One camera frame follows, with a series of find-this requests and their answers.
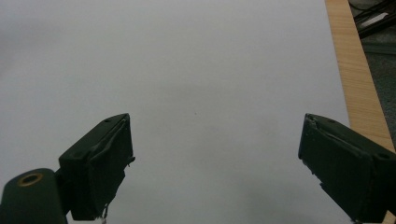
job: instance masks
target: white surface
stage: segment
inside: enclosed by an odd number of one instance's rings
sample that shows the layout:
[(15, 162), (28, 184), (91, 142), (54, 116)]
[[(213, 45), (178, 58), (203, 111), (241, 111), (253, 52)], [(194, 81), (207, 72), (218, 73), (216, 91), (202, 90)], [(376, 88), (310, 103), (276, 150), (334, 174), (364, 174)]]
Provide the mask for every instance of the white surface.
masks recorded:
[(1, 3), (0, 187), (125, 112), (108, 223), (349, 221), (297, 158), (304, 113), (347, 123), (322, 1)]

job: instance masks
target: screw hole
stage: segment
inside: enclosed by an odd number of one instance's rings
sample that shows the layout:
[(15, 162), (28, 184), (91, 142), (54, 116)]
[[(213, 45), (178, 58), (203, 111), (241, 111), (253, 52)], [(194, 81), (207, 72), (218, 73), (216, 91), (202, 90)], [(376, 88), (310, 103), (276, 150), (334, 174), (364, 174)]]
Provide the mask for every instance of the screw hole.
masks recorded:
[(385, 153), (378, 153), (377, 154), (380, 158), (382, 159), (389, 159), (389, 155), (385, 154)]
[(26, 175), (24, 177), (22, 177), (19, 181), (18, 181), (18, 185), (20, 187), (28, 187), (31, 186), (35, 183), (37, 183), (38, 181), (40, 181), (43, 178), (42, 174), (29, 174)]

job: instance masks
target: wire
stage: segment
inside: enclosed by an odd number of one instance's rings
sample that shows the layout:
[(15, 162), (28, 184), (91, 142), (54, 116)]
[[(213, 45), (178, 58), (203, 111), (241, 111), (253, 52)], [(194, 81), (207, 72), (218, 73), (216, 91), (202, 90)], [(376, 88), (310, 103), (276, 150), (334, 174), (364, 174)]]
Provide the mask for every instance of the wire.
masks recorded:
[(366, 10), (369, 10), (369, 8), (360, 8), (360, 7), (356, 7), (355, 5), (353, 5), (352, 3), (350, 3), (350, 2), (348, 2), (349, 3), (349, 6), (350, 7), (353, 7), (353, 8), (355, 8), (356, 10), (359, 10), (359, 11), (366, 11)]
[(376, 4), (372, 7), (366, 8), (366, 9), (362, 9), (356, 6), (353, 6), (353, 4), (349, 5), (353, 8), (356, 8), (357, 10), (360, 10), (361, 13), (358, 14), (357, 16), (355, 16), (353, 19), (354, 21), (359, 24), (362, 23), (364, 21), (369, 20), (370, 18), (372, 18), (375, 14), (379, 14), (382, 13), (383, 10), (388, 7), (389, 5), (391, 5), (393, 3), (393, 0), (384, 0), (379, 4)]

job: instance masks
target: wooden edge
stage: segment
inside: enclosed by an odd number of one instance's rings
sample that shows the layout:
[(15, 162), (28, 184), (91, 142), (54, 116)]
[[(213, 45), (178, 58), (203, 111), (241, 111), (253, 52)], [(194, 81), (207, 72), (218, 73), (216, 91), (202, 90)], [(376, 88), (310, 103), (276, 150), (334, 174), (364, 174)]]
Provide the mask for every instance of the wooden edge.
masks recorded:
[[(375, 85), (347, 0), (327, 0), (326, 6), (332, 29), (346, 108), (352, 130), (394, 152)], [(395, 223), (387, 212), (384, 222)]]

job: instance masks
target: white paper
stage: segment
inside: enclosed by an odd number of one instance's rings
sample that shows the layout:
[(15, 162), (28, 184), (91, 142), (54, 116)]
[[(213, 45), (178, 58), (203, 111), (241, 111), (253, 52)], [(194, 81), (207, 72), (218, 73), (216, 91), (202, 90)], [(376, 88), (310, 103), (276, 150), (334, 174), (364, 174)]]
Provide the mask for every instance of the white paper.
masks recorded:
[(323, 1), (1, 4), (1, 187), (120, 113), (108, 223), (349, 221), (297, 158), (305, 113), (348, 123)]

